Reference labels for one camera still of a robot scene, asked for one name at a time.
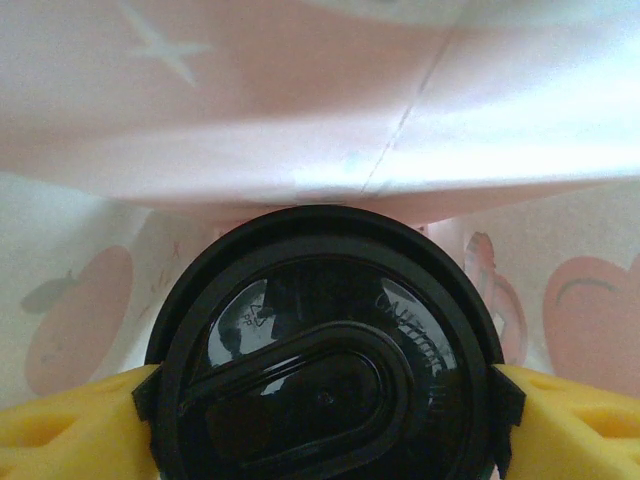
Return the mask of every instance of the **yellow holder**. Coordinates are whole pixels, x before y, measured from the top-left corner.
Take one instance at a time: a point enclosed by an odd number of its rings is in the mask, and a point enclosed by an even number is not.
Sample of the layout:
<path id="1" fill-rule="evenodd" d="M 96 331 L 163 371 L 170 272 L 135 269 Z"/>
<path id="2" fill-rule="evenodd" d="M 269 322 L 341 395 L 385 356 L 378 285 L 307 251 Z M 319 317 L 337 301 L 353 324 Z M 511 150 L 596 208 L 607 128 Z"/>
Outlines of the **yellow holder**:
<path id="1" fill-rule="evenodd" d="M 154 480 L 151 431 L 131 393 L 148 365 L 0 412 L 0 480 Z M 640 479 L 640 401 L 531 370 L 507 480 Z"/>
<path id="2" fill-rule="evenodd" d="M 151 431 L 131 392 L 157 366 L 0 412 L 0 480 L 153 480 Z"/>
<path id="3" fill-rule="evenodd" d="M 507 480 L 639 480 L 640 401 L 524 368 L 497 368 L 526 394 Z"/>

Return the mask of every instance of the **black lid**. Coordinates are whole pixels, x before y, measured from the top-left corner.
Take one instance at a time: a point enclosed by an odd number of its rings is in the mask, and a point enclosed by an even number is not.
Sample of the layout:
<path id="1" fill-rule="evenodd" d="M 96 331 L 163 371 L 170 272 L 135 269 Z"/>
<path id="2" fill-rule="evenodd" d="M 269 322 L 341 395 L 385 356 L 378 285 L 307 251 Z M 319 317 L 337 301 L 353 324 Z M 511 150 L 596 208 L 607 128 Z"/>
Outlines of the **black lid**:
<path id="1" fill-rule="evenodd" d="M 158 317 L 156 460 L 171 479 L 476 478 L 501 360 L 420 234 L 345 207 L 267 215 L 196 259 Z"/>

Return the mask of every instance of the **apple print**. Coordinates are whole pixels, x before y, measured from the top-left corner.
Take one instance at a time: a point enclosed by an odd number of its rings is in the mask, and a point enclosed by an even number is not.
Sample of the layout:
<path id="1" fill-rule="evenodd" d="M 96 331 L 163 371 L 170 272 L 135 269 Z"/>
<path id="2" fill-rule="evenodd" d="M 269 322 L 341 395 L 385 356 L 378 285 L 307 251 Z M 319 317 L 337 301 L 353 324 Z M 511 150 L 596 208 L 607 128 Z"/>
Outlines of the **apple print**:
<path id="1" fill-rule="evenodd" d="M 544 331 L 557 375 L 640 397 L 640 256 L 627 271 L 576 257 L 551 275 Z"/>
<path id="2" fill-rule="evenodd" d="M 48 395 L 89 380 L 122 325 L 132 284 L 131 255 L 124 247 L 112 246 L 98 253 L 77 278 L 69 272 L 25 297 L 22 306 L 28 312 L 50 307 L 25 361 L 25 377 L 34 393 Z"/>
<path id="3" fill-rule="evenodd" d="M 495 254 L 486 233 L 476 232 L 465 252 L 464 271 L 487 306 L 500 335 L 505 362 L 522 365 L 527 356 L 527 324 L 509 281 L 496 273 Z"/>

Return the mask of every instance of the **pink fabric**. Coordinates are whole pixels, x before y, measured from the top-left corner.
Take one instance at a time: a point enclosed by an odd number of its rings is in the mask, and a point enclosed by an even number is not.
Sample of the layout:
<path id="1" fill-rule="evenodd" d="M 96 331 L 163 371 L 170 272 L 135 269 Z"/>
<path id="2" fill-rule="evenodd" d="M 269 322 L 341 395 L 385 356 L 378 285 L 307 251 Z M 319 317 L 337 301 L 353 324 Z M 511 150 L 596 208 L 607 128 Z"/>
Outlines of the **pink fabric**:
<path id="1" fill-rule="evenodd" d="M 634 175 L 637 8 L 6 2 L 0 167 L 217 220 Z"/>

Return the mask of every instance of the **star pattern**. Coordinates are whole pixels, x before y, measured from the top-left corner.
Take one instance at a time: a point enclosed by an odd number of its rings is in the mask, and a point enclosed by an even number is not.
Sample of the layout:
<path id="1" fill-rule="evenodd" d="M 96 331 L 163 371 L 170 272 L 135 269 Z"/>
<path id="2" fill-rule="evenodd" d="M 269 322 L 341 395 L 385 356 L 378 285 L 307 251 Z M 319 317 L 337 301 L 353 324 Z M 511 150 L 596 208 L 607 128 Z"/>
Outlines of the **star pattern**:
<path id="1" fill-rule="evenodd" d="M 206 43 L 170 42 L 131 5 L 121 2 L 120 10 L 144 42 L 144 45 L 132 49 L 129 54 L 138 58 L 160 60 L 189 85 L 195 87 L 195 76 L 183 58 L 208 52 L 213 47 Z"/>

